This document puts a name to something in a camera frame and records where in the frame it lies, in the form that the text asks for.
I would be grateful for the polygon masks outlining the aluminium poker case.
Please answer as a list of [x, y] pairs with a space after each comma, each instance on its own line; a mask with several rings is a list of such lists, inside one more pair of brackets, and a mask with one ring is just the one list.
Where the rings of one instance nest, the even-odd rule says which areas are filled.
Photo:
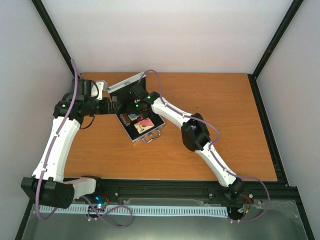
[[117, 99], [116, 117], [132, 143], [148, 144], [161, 136], [165, 121], [137, 97], [137, 94], [147, 92], [143, 72], [109, 86], [107, 92]]

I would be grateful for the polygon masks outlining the blue playing card deck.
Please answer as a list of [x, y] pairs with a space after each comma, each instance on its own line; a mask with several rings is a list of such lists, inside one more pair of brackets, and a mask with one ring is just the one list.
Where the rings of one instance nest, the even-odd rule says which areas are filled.
[[128, 118], [131, 120], [131, 121], [135, 121], [139, 116], [136, 115], [136, 114], [128, 114]]

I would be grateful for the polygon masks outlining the red playing card deck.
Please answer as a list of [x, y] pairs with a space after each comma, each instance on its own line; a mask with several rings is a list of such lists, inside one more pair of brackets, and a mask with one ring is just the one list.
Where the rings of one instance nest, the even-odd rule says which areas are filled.
[[151, 119], [143, 119], [134, 124], [135, 129], [139, 134], [142, 134], [154, 127], [154, 123]]

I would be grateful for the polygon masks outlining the red dice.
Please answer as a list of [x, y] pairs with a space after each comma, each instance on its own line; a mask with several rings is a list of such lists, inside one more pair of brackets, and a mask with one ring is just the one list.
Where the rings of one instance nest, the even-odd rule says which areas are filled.
[[137, 119], [137, 122], [139, 123], [139, 122], [141, 122], [141, 121], [143, 121], [144, 120], [144, 118], [141, 116], [141, 117], [139, 117], [138, 119]]

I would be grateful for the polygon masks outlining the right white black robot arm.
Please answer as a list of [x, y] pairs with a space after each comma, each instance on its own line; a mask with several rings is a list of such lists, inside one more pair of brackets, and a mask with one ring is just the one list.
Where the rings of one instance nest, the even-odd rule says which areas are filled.
[[157, 114], [180, 128], [183, 145], [198, 154], [209, 166], [218, 183], [225, 188], [225, 198], [230, 202], [238, 200], [244, 190], [244, 182], [217, 152], [208, 130], [212, 125], [204, 121], [201, 114], [183, 111], [158, 92], [147, 92], [139, 83], [133, 85], [128, 92], [136, 101], [135, 107], [141, 114]]

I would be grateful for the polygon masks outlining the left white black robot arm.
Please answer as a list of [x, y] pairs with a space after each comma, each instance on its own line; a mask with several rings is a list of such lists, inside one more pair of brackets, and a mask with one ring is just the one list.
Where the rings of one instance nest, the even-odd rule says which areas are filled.
[[104, 195], [96, 177], [64, 181], [64, 172], [72, 142], [84, 118], [115, 114], [117, 100], [103, 96], [108, 89], [104, 80], [73, 80], [71, 87], [72, 92], [66, 93], [54, 107], [51, 133], [38, 166], [20, 184], [37, 206], [66, 209], [83, 195], [95, 202]]

